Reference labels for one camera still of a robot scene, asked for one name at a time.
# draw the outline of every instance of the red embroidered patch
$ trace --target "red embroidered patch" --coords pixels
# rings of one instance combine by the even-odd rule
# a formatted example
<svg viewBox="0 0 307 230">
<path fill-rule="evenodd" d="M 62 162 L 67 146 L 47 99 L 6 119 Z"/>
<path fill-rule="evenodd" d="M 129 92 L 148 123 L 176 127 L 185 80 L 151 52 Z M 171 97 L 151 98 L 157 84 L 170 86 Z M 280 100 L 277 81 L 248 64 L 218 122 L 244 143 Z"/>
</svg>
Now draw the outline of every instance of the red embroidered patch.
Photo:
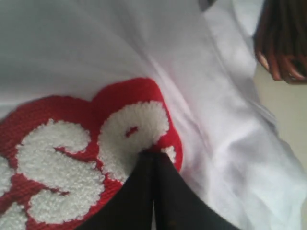
<svg viewBox="0 0 307 230">
<path fill-rule="evenodd" d="M 125 152 L 126 146 L 131 146 L 132 152 L 129 148 Z M 74 229 L 101 209 L 122 186 L 119 178 L 124 178 L 121 176 L 129 170 L 113 170 L 125 165 L 122 161 L 129 159 L 133 150 L 148 147 L 158 151 L 172 149 L 176 154 L 174 165 L 180 169 L 181 142 L 162 94 L 151 79 L 110 85 L 92 102 L 51 96 L 21 105 L 0 123 L 0 156 L 15 170 L 12 177 L 7 174 L 11 184 L 2 186 L 0 226 L 12 221 L 10 217 L 14 215 L 8 210 L 16 202 L 26 216 L 27 230 Z M 108 154 L 113 152 L 119 157 L 110 158 Z M 83 180 L 80 173 L 94 178 Z M 76 211 L 67 205 L 74 201 L 82 206 L 76 206 Z M 73 211 L 65 211 L 68 206 Z M 60 216 L 61 209 L 65 215 Z"/>
</svg>

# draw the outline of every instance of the red patch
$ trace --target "red patch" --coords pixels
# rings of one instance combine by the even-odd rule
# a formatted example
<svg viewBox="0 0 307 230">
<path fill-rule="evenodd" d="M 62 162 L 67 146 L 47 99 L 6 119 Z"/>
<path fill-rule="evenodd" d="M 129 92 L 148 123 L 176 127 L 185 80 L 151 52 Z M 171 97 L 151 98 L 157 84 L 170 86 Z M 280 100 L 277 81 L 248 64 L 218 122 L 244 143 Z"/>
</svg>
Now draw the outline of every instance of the red patch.
<svg viewBox="0 0 307 230">
<path fill-rule="evenodd" d="M 97 159 L 99 151 L 97 140 L 101 125 L 124 106 L 149 101 L 161 102 L 169 120 L 168 133 L 159 139 L 153 149 L 160 150 L 174 146 L 176 152 L 175 167 L 179 170 L 182 163 L 182 146 L 179 136 L 171 122 L 159 87 L 153 80 L 146 78 L 137 78 L 110 85 L 102 89 L 92 102 L 72 97 L 50 96 L 21 105 L 0 123 L 0 154 L 9 161 L 11 168 L 17 170 L 16 146 L 21 143 L 23 138 L 39 125 L 46 124 L 49 119 L 53 119 L 55 122 L 63 120 L 80 124 L 84 129 L 89 130 L 91 138 L 85 153 L 74 155 L 67 153 L 67 155 L 83 162 L 95 161 L 96 167 L 101 170 L 103 162 Z M 130 130 L 127 130 L 126 137 L 128 138 L 137 131 L 137 127 L 131 127 Z M 13 202 L 24 205 L 25 212 L 27 212 L 30 198 L 41 189 L 48 189 L 43 184 L 28 180 L 23 174 L 15 174 L 11 178 L 11 182 L 10 191 L 0 197 L 0 216 Z M 105 191 L 101 193 L 99 202 L 90 208 L 82 220 L 72 220 L 63 224 L 46 224 L 37 223 L 27 214 L 27 230 L 70 230 L 79 226 L 101 209 L 121 188 L 119 182 L 110 180 L 107 175 L 103 184 Z"/>
</svg>

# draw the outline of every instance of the white fabric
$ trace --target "white fabric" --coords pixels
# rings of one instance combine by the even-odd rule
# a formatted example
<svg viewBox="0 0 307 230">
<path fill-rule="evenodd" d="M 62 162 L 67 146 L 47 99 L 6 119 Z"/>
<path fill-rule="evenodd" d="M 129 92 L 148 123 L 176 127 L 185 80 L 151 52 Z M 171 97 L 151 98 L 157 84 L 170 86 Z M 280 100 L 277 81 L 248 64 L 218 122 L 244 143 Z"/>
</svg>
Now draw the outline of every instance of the white fabric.
<svg viewBox="0 0 307 230">
<path fill-rule="evenodd" d="M 181 175 L 193 191 L 243 230 L 299 230 L 305 174 L 252 82 L 258 15 L 238 23 L 244 10 L 234 4 L 242 1 L 218 0 L 201 15 L 191 0 L 2 0 L 0 117 L 32 99 L 91 99 L 150 76 L 182 139 Z"/>
</svg>

